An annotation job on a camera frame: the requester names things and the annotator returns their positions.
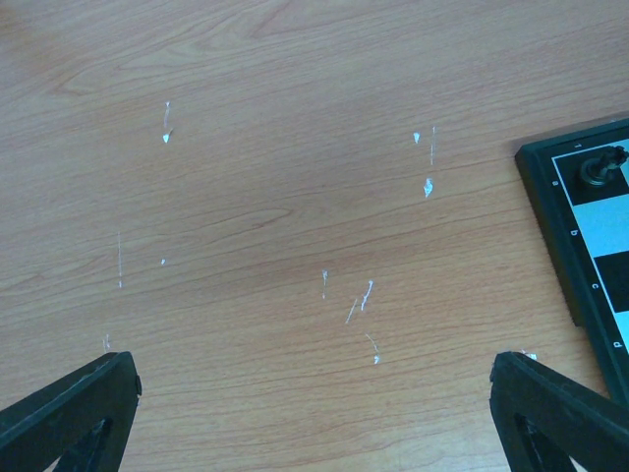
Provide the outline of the black rook chess piece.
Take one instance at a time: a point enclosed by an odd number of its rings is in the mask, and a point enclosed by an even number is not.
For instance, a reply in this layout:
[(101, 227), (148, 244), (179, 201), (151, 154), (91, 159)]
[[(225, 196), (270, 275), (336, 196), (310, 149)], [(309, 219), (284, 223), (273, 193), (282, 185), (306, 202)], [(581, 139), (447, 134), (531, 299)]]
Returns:
[(618, 170), (628, 159), (624, 147), (602, 147), (585, 160), (579, 171), (581, 181), (593, 188), (602, 188), (614, 179)]

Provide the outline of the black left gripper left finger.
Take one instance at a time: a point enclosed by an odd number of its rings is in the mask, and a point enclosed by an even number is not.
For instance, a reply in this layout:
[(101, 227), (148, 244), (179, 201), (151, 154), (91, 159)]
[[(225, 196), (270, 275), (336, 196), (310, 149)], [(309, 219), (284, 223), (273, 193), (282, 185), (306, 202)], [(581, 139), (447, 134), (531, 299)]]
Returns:
[(3, 471), (117, 471), (142, 381), (109, 352), (1, 411)]

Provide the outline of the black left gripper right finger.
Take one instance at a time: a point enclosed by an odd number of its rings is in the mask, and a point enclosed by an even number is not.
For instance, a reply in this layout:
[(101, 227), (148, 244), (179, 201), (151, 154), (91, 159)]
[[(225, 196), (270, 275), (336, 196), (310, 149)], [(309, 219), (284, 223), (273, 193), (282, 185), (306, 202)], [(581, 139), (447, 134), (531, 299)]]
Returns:
[(496, 355), (489, 408), (512, 471), (628, 469), (628, 409), (519, 352)]

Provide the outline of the black and white chessboard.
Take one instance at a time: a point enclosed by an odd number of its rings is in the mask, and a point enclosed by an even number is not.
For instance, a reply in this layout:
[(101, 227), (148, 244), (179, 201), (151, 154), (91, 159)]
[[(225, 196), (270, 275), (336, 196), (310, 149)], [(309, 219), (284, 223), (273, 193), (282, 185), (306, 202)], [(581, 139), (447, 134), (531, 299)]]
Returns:
[(593, 347), (612, 399), (628, 402), (628, 159), (602, 188), (582, 163), (628, 151), (625, 119), (522, 145), (515, 162), (575, 325)]

